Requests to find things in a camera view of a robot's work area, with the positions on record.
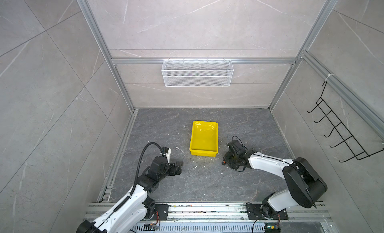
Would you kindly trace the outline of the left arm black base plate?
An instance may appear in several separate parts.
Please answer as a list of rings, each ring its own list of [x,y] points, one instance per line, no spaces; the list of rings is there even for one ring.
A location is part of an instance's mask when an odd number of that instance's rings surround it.
[[[168,204],[156,204],[147,208],[146,216],[144,220],[146,221],[166,221],[169,214],[169,205]]]

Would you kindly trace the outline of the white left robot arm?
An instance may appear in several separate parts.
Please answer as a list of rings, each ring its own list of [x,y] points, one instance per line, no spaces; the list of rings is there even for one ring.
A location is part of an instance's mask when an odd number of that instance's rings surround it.
[[[182,173],[183,162],[170,162],[169,154],[157,156],[152,165],[138,177],[138,182],[111,209],[92,222],[85,220],[78,233],[127,233],[141,220],[160,219],[155,200],[150,198],[167,176]]]

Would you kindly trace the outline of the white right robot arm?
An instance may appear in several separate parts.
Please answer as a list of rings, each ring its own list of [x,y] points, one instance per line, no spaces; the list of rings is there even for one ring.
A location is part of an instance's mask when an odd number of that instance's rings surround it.
[[[310,163],[302,158],[283,159],[249,151],[235,139],[227,144],[223,165],[239,171],[250,168],[262,170],[285,180],[287,189],[267,196],[260,206],[262,217],[272,219],[280,212],[294,206],[310,209],[328,190],[328,186]]]

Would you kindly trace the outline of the aluminium frame rail left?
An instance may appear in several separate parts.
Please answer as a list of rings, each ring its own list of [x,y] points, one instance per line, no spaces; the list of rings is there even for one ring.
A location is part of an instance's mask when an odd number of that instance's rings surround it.
[[[113,58],[112,58],[111,53],[107,47],[107,44],[106,44],[105,39],[101,33],[101,30],[98,27],[98,24],[95,20],[95,17],[92,13],[92,10],[91,10],[91,7],[90,7],[88,1],[87,0],[76,0],[76,1],[79,5],[83,15],[84,15],[84,18],[85,18],[85,20],[86,20],[86,22],[90,28],[92,35],[94,36],[94,38],[96,40],[96,43],[97,43],[103,57],[105,58],[105,62],[107,64],[108,68],[110,69],[110,71],[111,71],[111,73],[112,73],[112,75],[113,75],[113,77],[117,83],[117,86],[121,92],[121,95],[122,95],[122,97],[123,97],[123,99],[124,99],[124,101],[128,107],[128,110],[129,110],[128,118],[126,120],[121,119],[119,121],[120,123],[124,123],[125,127],[123,130],[122,136],[121,136],[119,147],[118,147],[117,152],[113,158],[111,167],[108,171],[107,177],[105,179],[102,190],[101,190],[99,197],[98,197],[98,202],[109,203],[110,198],[111,198],[112,189],[113,189],[113,186],[114,186],[117,174],[118,174],[118,170],[119,170],[119,167],[121,165],[121,162],[122,162],[122,159],[124,156],[124,152],[125,152],[127,143],[129,141],[129,137],[130,137],[130,134],[131,134],[131,131],[132,131],[132,128],[133,128],[133,125],[134,125],[134,122],[135,122],[135,119],[137,116],[137,111],[136,111],[136,109],[132,103],[132,100],[131,100],[129,93],[128,93],[125,85],[124,85],[124,82],[123,82],[121,75],[118,72],[116,65],[112,61]]]

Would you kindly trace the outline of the aluminium frame rail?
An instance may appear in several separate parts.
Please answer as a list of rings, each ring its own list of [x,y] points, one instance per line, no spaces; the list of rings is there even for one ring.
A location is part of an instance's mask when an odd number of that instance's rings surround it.
[[[280,87],[273,97],[268,109],[273,111],[278,101],[292,80],[298,66],[302,61],[306,61],[314,70],[319,70],[319,75],[330,84],[333,90],[362,118],[367,125],[380,137],[384,138],[384,119],[377,112],[371,109],[368,104],[354,93],[338,76],[324,66],[311,52],[310,47],[315,42],[316,37],[336,6],[338,0],[326,0],[314,25],[308,33],[302,47],[300,48],[294,62],[285,75]]]
[[[124,123],[125,127],[123,130],[122,136],[121,136],[119,147],[118,147],[117,152],[113,158],[111,167],[108,171],[107,177],[105,179],[102,190],[101,190],[99,197],[98,197],[98,202],[109,203],[110,198],[111,198],[112,189],[113,189],[113,186],[114,186],[117,174],[118,174],[118,170],[119,170],[119,167],[121,165],[121,162],[122,162],[122,159],[124,156],[124,152],[125,152],[127,143],[129,141],[129,137],[130,137],[130,134],[131,134],[131,131],[132,131],[132,128],[133,128],[133,125],[134,125],[134,122],[135,122],[135,119],[137,116],[137,111],[136,111],[136,109],[132,103],[132,100],[131,100],[129,93],[128,93],[125,85],[124,85],[124,82],[123,82],[121,75],[118,72],[116,65],[112,61],[113,58],[112,58],[111,53],[107,47],[107,44],[106,44],[105,39],[101,33],[101,30],[98,27],[98,24],[95,20],[95,17],[92,13],[92,10],[91,10],[91,7],[90,7],[88,1],[87,0],[76,0],[76,1],[79,5],[83,15],[84,15],[84,18],[85,18],[85,20],[86,20],[86,22],[90,28],[92,35],[94,36],[94,38],[96,40],[96,43],[97,43],[103,57],[105,58],[105,62],[107,64],[108,68],[110,69],[110,71],[111,71],[111,73],[112,73],[112,75],[113,75],[113,77],[117,83],[117,86],[121,92],[121,95],[122,95],[122,97],[123,97],[123,99],[124,99],[124,101],[128,107],[128,110],[129,110],[128,118],[126,120],[121,119],[119,121],[120,123]]]

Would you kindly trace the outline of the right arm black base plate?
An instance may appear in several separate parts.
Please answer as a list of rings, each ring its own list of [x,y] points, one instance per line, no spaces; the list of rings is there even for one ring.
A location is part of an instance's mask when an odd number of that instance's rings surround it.
[[[286,210],[276,212],[267,205],[246,203],[246,212],[249,220],[288,220]]]

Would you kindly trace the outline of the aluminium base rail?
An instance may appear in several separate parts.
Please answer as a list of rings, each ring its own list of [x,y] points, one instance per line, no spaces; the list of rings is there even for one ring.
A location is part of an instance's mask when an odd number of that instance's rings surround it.
[[[129,233],[336,233],[326,206],[286,209],[288,220],[249,220],[246,203],[168,204],[166,221],[139,221]]]

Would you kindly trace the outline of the aluminium frame rail right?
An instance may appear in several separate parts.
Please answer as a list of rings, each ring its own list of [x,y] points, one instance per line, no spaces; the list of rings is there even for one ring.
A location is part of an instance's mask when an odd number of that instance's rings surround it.
[[[314,25],[308,33],[302,47],[300,48],[294,62],[285,75],[280,87],[273,97],[268,109],[273,111],[278,101],[292,80],[298,66],[302,61],[306,61],[314,70],[319,70],[319,75],[330,84],[333,90],[362,118],[367,125],[380,137],[384,138],[384,119],[377,112],[371,109],[368,104],[354,93],[338,76],[324,66],[311,52],[310,47],[315,42],[316,37],[336,6],[338,0],[326,0]]]

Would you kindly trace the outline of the yellow plastic bin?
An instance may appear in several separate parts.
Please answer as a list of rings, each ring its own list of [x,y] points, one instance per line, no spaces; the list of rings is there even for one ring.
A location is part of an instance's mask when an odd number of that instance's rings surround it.
[[[219,125],[210,121],[194,121],[190,142],[191,155],[216,157],[219,152]]]

